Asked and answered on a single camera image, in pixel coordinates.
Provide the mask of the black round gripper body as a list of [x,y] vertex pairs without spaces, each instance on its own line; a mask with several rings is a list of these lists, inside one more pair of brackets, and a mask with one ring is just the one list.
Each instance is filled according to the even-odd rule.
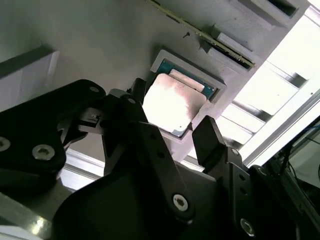
[[140,165],[104,176],[69,196],[53,218],[54,240],[228,240],[241,235],[227,163],[218,176],[173,161],[156,182]]

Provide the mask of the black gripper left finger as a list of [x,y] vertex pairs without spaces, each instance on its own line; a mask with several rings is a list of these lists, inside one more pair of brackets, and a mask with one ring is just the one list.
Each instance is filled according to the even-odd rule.
[[101,136],[104,176],[142,166],[161,184],[173,161],[160,130],[143,111],[146,83],[105,91],[87,79],[48,92],[0,114],[0,187],[37,192],[50,188],[66,164],[66,149],[89,133]]

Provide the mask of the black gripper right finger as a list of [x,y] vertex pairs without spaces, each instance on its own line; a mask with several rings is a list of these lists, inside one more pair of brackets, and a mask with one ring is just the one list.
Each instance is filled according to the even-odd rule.
[[215,178],[220,209],[216,219],[228,240],[304,240],[298,211],[261,166],[243,165],[225,143],[216,121],[205,116],[192,133],[197,161]]

